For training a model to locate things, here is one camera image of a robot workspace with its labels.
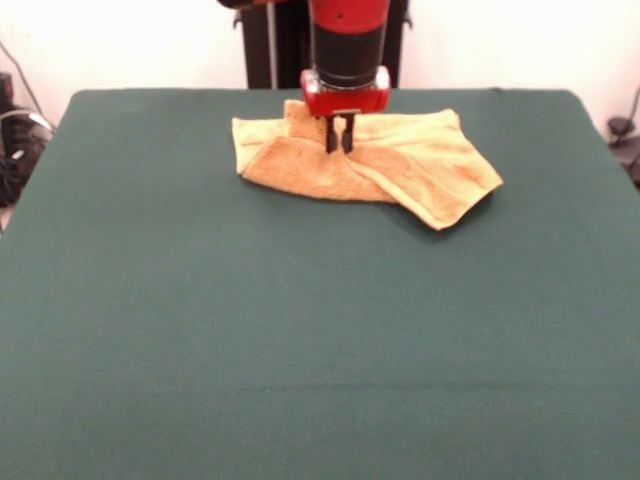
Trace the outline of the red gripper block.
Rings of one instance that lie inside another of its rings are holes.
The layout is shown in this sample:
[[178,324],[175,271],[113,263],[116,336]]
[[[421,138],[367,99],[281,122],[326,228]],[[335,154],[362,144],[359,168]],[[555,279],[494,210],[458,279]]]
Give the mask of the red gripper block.
[[304,102],[312,116],[326,118],[326,152],[338,149],[335,115],[345,120],[341,137],[345,153],[353,150],[355,114],[384,111],[391,93],[391,79],[386,67],[379,67],[372,83],[358,88],[333,88],[323,83],[314,69],[303,70],[300,85]]

